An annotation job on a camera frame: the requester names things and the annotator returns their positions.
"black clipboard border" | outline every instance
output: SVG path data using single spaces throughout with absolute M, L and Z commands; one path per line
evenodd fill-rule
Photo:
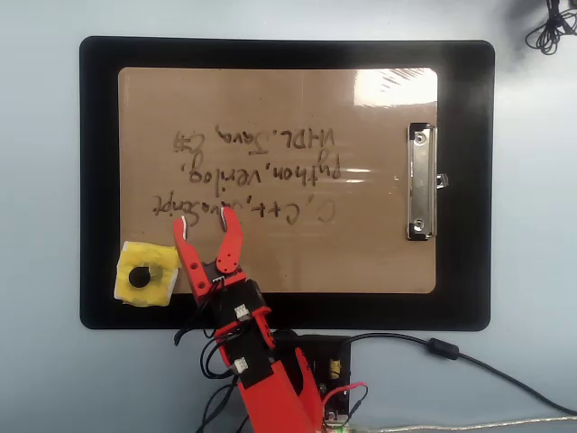
M 80 318 L 86 327 L 179 328 L 195 308 L 190 296 L 147 309 L 112 296 L 120 252 L 118 72 L 124 67 L 434 69 L 438 171 L 451 182 L 438 196 L 435 290 L 426 295 L 268 293 L 270 322 L 292 328 L 468 331 L 489 324 L 495 75 L 489 43 L 92 36 L 80 45 L 79 71 Z

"red wire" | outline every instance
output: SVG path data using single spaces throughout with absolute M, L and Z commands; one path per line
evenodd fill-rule
M 325 398 L 323 399 L 323 413 L 325 413 L 326 403 L 335 394 L 338 394 L 339 392 L 351 391 L 354 390 L 355 388 L 359 388 L 360 386 L 364 386 L 367 390 L 369 389 L 369 386 L 365 382 L 356 382 L 351 383 L 350 385 L 339 386 L 338 388 L 334 388 L 333 390 L 331 390 L 329 393 L 326 394 Z

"brown clipboard board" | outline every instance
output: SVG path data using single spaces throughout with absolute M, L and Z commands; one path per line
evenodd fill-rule
M 407 234 L 408 127 L 436 125 L 431 69 L 124 68 L 118 86 L 121 243 L 172 245 L 185 215 L 210 262 L 226 204 L 264 292 L 435 288 L 435 238 Z

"black cable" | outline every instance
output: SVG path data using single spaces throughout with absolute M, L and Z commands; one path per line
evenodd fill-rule
M 546 404 L 547 406 L 550 406 L 550 407 L 557 409 L 560 412 L 564 412 L 568 415 L 577 416 L 577 410 L 565 408 L 564 406 L 561 406 L 560 404 L 557 404 L 554 401 L 550 401 L 542 393 L 537 392 L 536 390 L 534 390 L 530 386 L 526 385 L 525 383 L 522 383 L 521 381 L 515 379 L 514 377 L 511 377 L 508 374 L 503 373 L 500 370 L 497 370 L 495 367 L 491 367 L 490 365 L 485 364 L 483 361 L 479 361 L 478 359 L 475 359 L 472 356 L 468 356 L 465 354 L 459 354 L 459 357 L 464 359 L 465 361 L 468 361 L 472 364 L 479 366 L 480 368 L 484 368 L 488 372 L 493 373 L 493 374 L 497 375 L 498 377 L 505 379 L 508 382 L 513 383 L 518 388 L 520 388 L 523 391 L 527 392 L 528 394 L 532 395 L 533 397 L 535 397 L 536 399 L 538 399 L 542 403 Z
M 218 338 L 212 338 L 208 343 L 206 343 L 200 353 L 200 371 L 207 379 L 225 379 L 227 377 L 231 377 L 234 374 L 232 370 L 227 370 L 224 373 L 213 373 L 210 370 L 210 361 L 218 349 L 220 349 L 223 345 L 235 340 L 239 336 L 242 336 L 247 332 L 247 330 L 248 327 L 238 327 L 229 334 L 220 336 Z M 214 343 L 216 343 L 215 346 L 211 349 L 205 359 L 206 350 Z
M 248 420 L 249 420 L 249 416 L 247 415 L 247 416 L 244 418 L 244 420 L 243 420 L 243 422 L 241 423 L 241 425 L 238 426 L 238 429 L 237 429 L 234 433 L 241 433 L 241 432 L 243 431 L 244 424 L 246 424 L 246 422 L 247 422 Z
M 210 297 L 212 296 L 213 292 L 216 290 L 216 288 L 218 287 L 218 284 L 220 284 L 220 283 L 221 283 L 220 280 L 215 281 L 215 282 L 213 282 L 213 285 L 210 286 L 210 290 L 206 294 L 206 300 L 202 303 L 202 305 L 197 307 L 197 309 L 194 311 L 193 315 L 188 319 L 185 326 L 182 327 L 181 329 L 179 329 L 177 331 L 177 333 L 174 335 L 174 345 L 179 345 L 180 339 L 186 333 L 188 333 L 190 331 L 194 331 L 195 329 L 197 329 L 198 322 L 201 319 L 202 313 L 205 310 L 206 306 L 208 305 L 208 301 L 210 300 Z M 203 327 L 203 333 L 205 334 L 206 338 L 212 338 L 215 335 L 215 331 L 213 331 L 212 334 L 208 334 L 204 327 Z
M 519 389 L 523 390 L 524 392 L 528 393 L 529 395 L 532 395 L 533 397 L 535 397 L 536 399 L 538 399 L 539 401 L 541 401 L 545 405 L 547 405 L 551 408 L 554 408 L 556 410 L 559 410 L 563 413 L 566 413 L 568 415 L 577 416 L 577 410 L 565 408 L 564 406 L 547 399 L 543 394 L 541 394 L 540 392 L 537 392 L 536 390 L 534 390 L 530 386 L 526 385 L 525 383 L 522 383 L 518 379 L 515 379 L 514 377 L 511 377 L 508 374 L 503 373 L 500 370 L 497 370 L 495 367 L 492 367 L 488 364 L 485 364 L 483 361 L 479 361 L 478 359 L 473 358 L 472 356 L 462 354 L 459 351 L 459 347 L 457 345 L 452 345 L 450 343 L 447 343 L 447 342 L 442 341 L 442 340 L 438 340 L 436 338 L 431 338 L 428 341 L 426 341 L 426 340 L 423 340 L 421 338 L 416 338 L 414 336 L 406 336 L 404 334 L 395 334 L 395 333 L 390 333 L 390 332 L 370 332 L 368 334 L 360 334 L 358 336 L 353 336 L 351 338 L 347 338 L 346 340 L 344 340 L 341 343 L 340 352 L 343 351 L 343 349 L 346 345 L 349 345 L 355 341 L 363 340 L 365 338 L 395 338 L 398 340 L 405 340 L 405 341 L 409 341 L 411 343 L 416 343 L 416 344 L 425 346 L 427 348 L 428 352 L 432 355 L 439 355 L 439 356 L 442 356 L 444 358 L 451 359 L 451 360 L 456 360 L 459 358 L 464 359 L 465 361 L 468 361 L 474 365 L 477 365 L 478 367 L 483 368 L 484 370 L 487 370 L 488 372 L 497 375 L 501 379 L 504 379 L 507 382 L 514 384 Z
M 549 18 L 525 38 L 525 44 L 533 50 L 540 50 L 550 56 L 557 52 L 561 37 L 577 34 L 577 8 L 570 7 L 559 12 L 560 0 L 546 0 Z
M 204 433 L 205 431 L 205 427 L 212 421 L 214 421 L 216 419 L 216 417 L 218 417 L 221 412 L 224 410 L 224 408 L 226 407 L 226 405 L 228 404 L 228 401 L 231 398 L 231 395 L 233 394 L 234 388 L 236 388 L 236 384 L 238 382 L 238 376 L 235 376 L 233 378 L 233 381 L 230 382 L 228 385 L 225 386 L 221 386 L 219 389 L 217 389 L 213 395 L 210 397 L 210 399 L 208 399 L 208 401 L 206 402 L 206 406 L 205 406 L 205 410 L 203 412 L 203 416 L 202 416 L 202 423 L 200 424 L 200 426 L 197 428 L 196 433 Z M 220 401 L 220 403 L 218 403 L 218 405 L 216 405 L 215 409 L 210 413 L 210 415 L 208 415 L 208 408 L 210 407 L 210 403 L 213 402 L 213 400 L 215 399 L 215 397 L 222 392 L 223 390 L 227 390 L 226 394 L 224 395 L 223 399 Z

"black dot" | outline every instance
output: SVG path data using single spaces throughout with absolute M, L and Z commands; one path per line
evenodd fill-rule
M 138 266 L 128 274 L 128 282 L 137 289 L 141 289 L 151 282 L 151 270 L 148 266 Z

